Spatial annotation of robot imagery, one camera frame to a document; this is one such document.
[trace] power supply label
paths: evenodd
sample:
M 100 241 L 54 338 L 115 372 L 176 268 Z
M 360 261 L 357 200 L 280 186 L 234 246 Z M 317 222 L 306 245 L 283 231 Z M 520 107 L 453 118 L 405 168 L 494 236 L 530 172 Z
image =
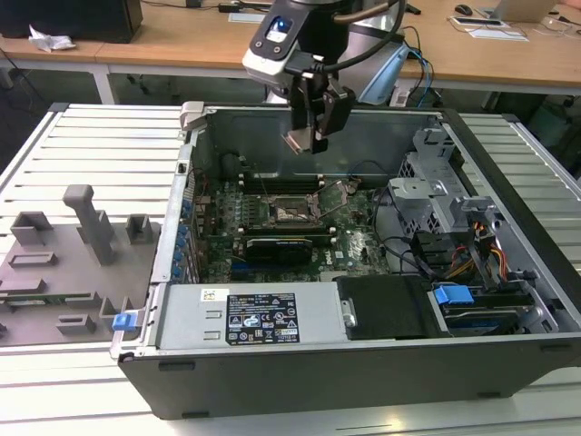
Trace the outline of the power supply label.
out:
M 294 293 L 228 295 L 226 342 L 230 345 L 299 342 Z

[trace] black plastic cover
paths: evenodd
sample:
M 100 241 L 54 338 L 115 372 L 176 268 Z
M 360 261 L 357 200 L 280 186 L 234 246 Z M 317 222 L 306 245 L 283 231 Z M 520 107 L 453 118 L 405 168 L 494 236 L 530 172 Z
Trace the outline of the black plastic cover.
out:
M 342 300 L 351 300 L 357 325 L 348 328 L 353 341 L 426 339 L 443 336 L 418 275 L 339 277 Z

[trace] green circuit board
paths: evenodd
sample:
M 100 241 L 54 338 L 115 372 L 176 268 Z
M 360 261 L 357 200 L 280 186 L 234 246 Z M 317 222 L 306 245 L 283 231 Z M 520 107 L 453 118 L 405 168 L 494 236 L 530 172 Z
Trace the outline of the green circuit board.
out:
M 357 191 L 337 208 L 337 195 L 331 192 L 327 198 L 332 203 L 322 205 L 321 210 L 335 210 L 311 223 L 304 206 L 305 195 L 245 194 L 233 183 L 223 183 L 211 197 L 212 208 L 206 213 L 205 222 L 213 223 L 213 228 L 210 232 L 201 229 L 200 236 L 207 253 L 202 267 L 204 282 L 330 282 L 341 275 L 389 272 L 370 225 L 371 191 Z M 261 227 L 269 228 L 275 219 L 305 226 L 312 224 L 322 232 L 334 227 L 333 241 L 315 243 L 310 263 L 306 265 L 266 270 L 247 268 L 239 248 L 243 243 L 239 226 L 260 233 Z M 268 233 L 265 237 L 274 236 Z

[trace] desk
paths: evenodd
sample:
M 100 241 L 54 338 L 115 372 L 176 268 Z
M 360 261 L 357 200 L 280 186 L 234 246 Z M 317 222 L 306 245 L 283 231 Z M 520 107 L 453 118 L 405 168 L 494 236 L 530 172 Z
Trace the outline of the desk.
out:
M 219 0 L 208 0 L 215 5 Z M 467 0 L 493 5 L 496 0 Z M 422 15 L 406 14 L 405 25 L 419 30 L 422 49 L 436 71 L 434 86 L 483 91 L 539 94 L 581 94 L 581 36 L 571 39 L 541 35 L 539 25 L 521 25 L 529 43 L 477 39 L 452 28 L 458 0 L 414 0 Z M 109 74 L 164 74 L 248 78 L 241 59 L 257 25 L 229 23 L 217 10 L 187 10 L 142 5 L 143 24 L 130 45 L 77 42 L 78 48 L 46 54 L 25 40 L 2 42 L 8 55 L 23 68 L 85 71 L 94 76 L 104 104 L 115 103 Z M 559 6 L 563 14 L 581 21 L 581 12 Z M 411 44 L 415 36 L 408 35 Z M 0 58 L 0 67 L 10 64 Z M 399 87 L 419 78 L 417 62 L 408 61 Z
M 458 3 L 470 6 L 495 5 L 496 0 L 413 0 L 421 15 L 406 15 L 405 25 L 419 30 L 422 51 L 434 65 L 435 87 L 508 91 L 538 94 L 581 93 L 581 35 L 575 39 L 542 35 L 535 29 L 553 34 L 538 24 L 516 24 L 527 33 L 530 42 L 478 39 L 460 33 L 448 22 L 458 15 Z M 559 5 L 557 9 L 572 21 L 581 22 L 581 11 Z M 416 44 L 409 30 L 406 37 Z M 419 75 L 418 63 L 407 62 L 401 83 L 414 83 Z

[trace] computer case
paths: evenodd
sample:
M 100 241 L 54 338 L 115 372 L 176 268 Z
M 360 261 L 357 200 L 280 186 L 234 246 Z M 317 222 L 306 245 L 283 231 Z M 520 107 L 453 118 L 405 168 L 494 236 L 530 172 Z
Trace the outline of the computer case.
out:
M 28 26 L 49 34 L 106 43 L 129 43 L 142 20 L 140 0 L 0 0 L 0 34 L 30 35 Z

